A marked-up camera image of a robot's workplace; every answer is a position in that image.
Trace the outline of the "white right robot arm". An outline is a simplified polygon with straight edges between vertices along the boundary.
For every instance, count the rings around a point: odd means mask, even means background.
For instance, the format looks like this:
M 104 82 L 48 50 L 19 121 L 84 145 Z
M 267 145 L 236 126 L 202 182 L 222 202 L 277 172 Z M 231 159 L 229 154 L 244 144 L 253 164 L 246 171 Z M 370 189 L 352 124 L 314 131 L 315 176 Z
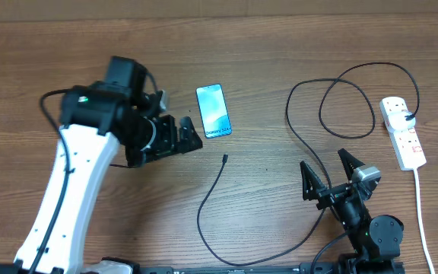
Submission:
M 403 273 L 400 244 L 404 225 L 392 215 L 370 215 L 365 202 L 371 198 L 381 180 L 380 170 L 356 159 L 345 149 L 338 150 L 348 182 L 329 188 L 313 169 L 300 162 L 303 183 L 303 199 L 316 200 L 319 210 L 333 209 L 344 233 L 326 244 L 311 263 L 301 263 L 302 273 Z M 344 253 L 334 263 L 321 263 L 323 253 L 343 238 L 348 238 L 353 253 Z

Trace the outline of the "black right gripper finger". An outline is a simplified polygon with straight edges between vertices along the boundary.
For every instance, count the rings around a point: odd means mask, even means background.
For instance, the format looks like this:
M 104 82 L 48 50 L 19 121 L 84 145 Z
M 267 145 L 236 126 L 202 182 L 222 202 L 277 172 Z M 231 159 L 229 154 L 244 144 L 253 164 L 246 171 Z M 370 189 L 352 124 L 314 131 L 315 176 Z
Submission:
M 303 184 L 303 199 L 309 201 L 318 199 L 319 193 L 326 189 L 325 185 L 305 161 L 300 162 L 300 171 Z
M 360 178 L 355 174 L 355 170 L 359 167 L 364 166 L 364 163 L 352 154 L 350 154 L 346 149 L 342 148 L 338 150 L 338 155 L 344 168 L 344 172 L 349 181 L 352 183 L 360 182 Z

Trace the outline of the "Samsung Galaxy smartphone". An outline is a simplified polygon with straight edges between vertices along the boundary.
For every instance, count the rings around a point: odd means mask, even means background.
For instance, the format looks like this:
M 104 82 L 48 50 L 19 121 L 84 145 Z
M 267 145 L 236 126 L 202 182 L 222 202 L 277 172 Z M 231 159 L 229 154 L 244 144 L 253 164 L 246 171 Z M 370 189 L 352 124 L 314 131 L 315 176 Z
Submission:
M 230 135 L 233 130 L 222 86 L 212 84 L 199 87 L 195 92 L 205 137 L 213 139 Z

